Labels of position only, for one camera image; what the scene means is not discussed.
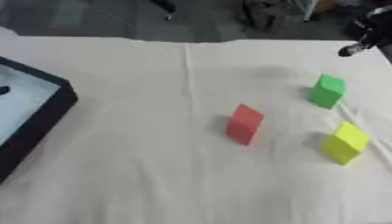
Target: white tablecloth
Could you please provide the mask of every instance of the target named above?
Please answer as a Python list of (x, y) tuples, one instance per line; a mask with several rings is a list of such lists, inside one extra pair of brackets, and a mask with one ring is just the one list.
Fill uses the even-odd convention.
[[(0, 186), (0, 223), (392, 222), (392, 68), (345, 44), (0, 39), (80, 97)], [(305, 99), (321, 73), (347, 84), (332, 110)], [(265, 114), (251, 147), (225, 135), (240, 103)], [(318, 149), (343, 120), (372, 136), (348, 166)]]

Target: cable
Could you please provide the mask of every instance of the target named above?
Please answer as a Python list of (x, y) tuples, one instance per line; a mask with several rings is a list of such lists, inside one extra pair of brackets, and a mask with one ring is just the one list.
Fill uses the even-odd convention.
[(105, 15), (105, 16), (107, 16), (107, 17), (109, 17), (109, 18), (116, 19), (117, 21), (120, 21), (121, 23), (123, 23), (123, 24), (129, 26), (130, 28), (135, 29), (135, 26), (133, 26), (133, 25), (130, 24), (130, 23), (125, 22), (124, 20), (120, 19), (120, 18), (117, 17), (117, 16), (114, 16), (114, 15), (112, 15), (112, 14), (109, 14), (109, 13), (107, 13), (106, 11), (103, 11), (103, 10), (96, 10), (96, 11), (99, 12), (99, 13), (101, 13), (101, 14), (103, 14), (103, 15)]

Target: chair leg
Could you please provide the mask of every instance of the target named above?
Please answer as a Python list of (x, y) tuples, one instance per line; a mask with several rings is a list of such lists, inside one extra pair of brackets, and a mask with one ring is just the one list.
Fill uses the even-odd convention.
[(150, 0), (157, 6), (161, 7), (163, 10), (167, 11), (168, 13), (164, 16), (164, 20), (170, 21), (172, 20), (173, 13), (176, 11), (177, 6), (170, 2), (169, 0)]

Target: foam block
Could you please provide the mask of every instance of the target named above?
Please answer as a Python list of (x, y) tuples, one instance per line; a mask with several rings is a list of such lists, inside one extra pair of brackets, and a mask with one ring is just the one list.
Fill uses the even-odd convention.
[(239, 143), (248, 145), (263, 119), (263, 115), (241, 104), (227, 124), (227, 134)]
[(368, 145), (370, 136), (350, 122), (343, 122), (340, 127), (322, 143), (324, 151), (339, 164), (346, 165), (361, 154)]
[(309, 93), (308, 100), (322, 108), (330, 109), (344, 92), (345, 82), (342, 79), (323, 73)]

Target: floor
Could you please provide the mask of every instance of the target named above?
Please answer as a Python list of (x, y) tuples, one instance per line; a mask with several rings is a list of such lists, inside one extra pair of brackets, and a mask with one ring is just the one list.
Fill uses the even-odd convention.
[(172, 0), (178, 13), (170, 22), (149, 0), (4, 0), (0, 26), (19, 35), (98, 36), (171, 42), (233, 39), (348, 39), (344, 15), (326, 13), (304, 23), (295, 6), (270, 32), (238, 22), (241, 0)]

